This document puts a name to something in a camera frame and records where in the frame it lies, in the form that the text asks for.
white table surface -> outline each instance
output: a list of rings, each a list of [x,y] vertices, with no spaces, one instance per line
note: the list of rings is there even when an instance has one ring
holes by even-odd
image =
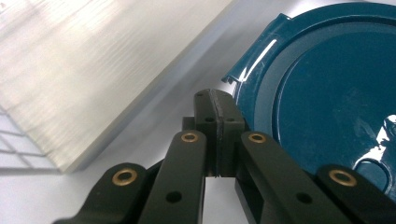
[[[110,167],[131,162],[149,168],[163,159],[172,136],[181,131],[182,118],[193,115],[192,96],[207,88],[233,92],[233,86],[220,79],[269,21],[281,12],[294,17],[338,2],[344,1],[236,1],[166,71],[177,79],[161,81],[136,109],[127,127],[89,167],[70,175],[1,173],[0,223],[52,223],[72,217]],[[233,184],[232,178],[206,179],[204,223],[248,223]]]

brass insert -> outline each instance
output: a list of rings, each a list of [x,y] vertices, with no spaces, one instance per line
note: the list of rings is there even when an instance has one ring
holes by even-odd
[[[137,178],[137,172],[131,168],[123,168],[113,175],[113,184],[117,186],[126,186],[134,182]]]
[[[251,133],[248,136],[248,139],[255,143],[263,143],[265,142],[265,136],[260,133]]]
[[[198,141],[198,135],[195,133],[185,133],[181,135],[181,140],[183,140],[183,142],[196,142]]]
[[[358,184],[358,181],[353,175],[343,170],[331,170],[329,172],[329,177],[336,183],[346,187],[355,187]]]

